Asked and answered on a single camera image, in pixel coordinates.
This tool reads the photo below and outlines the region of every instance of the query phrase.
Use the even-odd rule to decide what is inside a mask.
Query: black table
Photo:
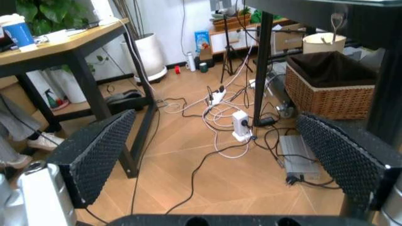
[[[122,22],[126,24],[129,21],[123,19]],[[95,115],[97,120],[108,118],[112,114],[97,87],[95,78],[85,61],[85,57],[122,34],[127,43],[129,43],[129,39],[132,40],[133,49],[136,52],[136,55],[140,57],[132,35],[126,33],[126,29],[122,23],[117,22],[106,26],[92,28],[81,34],[74,35],[68,42],[58,44],[48,43],[39,46],[37,50],[29,52],[19,52],[19,50],[16,50],[1,53],[0,78],[15,75],[33,104],[42,112],[43,116],[49,122],[50,128],[54,131],[61,129],[59,122],[64,120],[89,115]],[[138,106],[148,106],[131,150],[128,151],[128,149],[125,148],[119,158],[127,177],[133,178],[137,176],[137,165],[157,105],[150,87],[145,82],[147,79],[146,74],[140,69],[142,65],[141,59],[137,61],[131,50],[130,53],[143,85],[145,97],[136,98],[135,100],[126,103],[126,107],[127,109],[133,109]],[[70,67],[75,79],[87,98],[91,109],[54,116],[25,73],[64,64]]]
[[[385,48],[367,129],[399,149],[402,142],[402,1],[247,0],[263,11],[258,49],[254,125],[260,123],[261,102],[270,55],[273,14],[332,31],[333,13],[345,16],[338,33],[371,48]]]

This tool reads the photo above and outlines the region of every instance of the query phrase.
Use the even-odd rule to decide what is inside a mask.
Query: tripod
[[[233,66],[232,66],[232,59],[230,58],[231,52],[235,54],[237,58],[240,58],[244,61],[244,58],[240,57],[237,54],[237,51],[233,48],[233,46],[230,45],[229,41],[229,29],[227,28],[227,15],[223,16],[223,20],[225,23],[225,35],[226,35],[226,52],[224,53],[223,57],[223,67],[222,67],[222,76],[221,76],[221,84],[223,83],[223,76],[225,74],[225,70],[229,73],[230,76],[234,75],[236,71],[239,69],[240,65],[236,68],[236,70],[233,71]],[[229,64],[229,68],[226,69],[226,62]],[[249,67],[249,64],[245,63],[247,70],[250,70],[253,73],[253,70]]]

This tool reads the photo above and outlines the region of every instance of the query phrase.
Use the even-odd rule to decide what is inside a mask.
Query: white power strip
[[[219,90],[216,92],[213,92],[212,100],[209,101],[209,105],[215,106],[215,105],[219,104],[222,101],[225,94],[226,94],[226,89],[224,89],[222,92],[220,92]]]

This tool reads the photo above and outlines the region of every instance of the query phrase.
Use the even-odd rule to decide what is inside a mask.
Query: cardboard box
[[[292,24],[283,26],[281,30],[299,30],[305,31],[306,28],[302,24]],[[303,33],[275,33],[275,51],[284,49],[301,48],[303,46]]]
[[[212,59],[211,48],[200,49],[200,60]]]

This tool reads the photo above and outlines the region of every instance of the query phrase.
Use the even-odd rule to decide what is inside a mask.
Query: white power adapter
[[[252,136],[251,130],[248,128],[249,116],[240,110],[232,114],[234,131],[232,135],[237,141],[243,142]]]

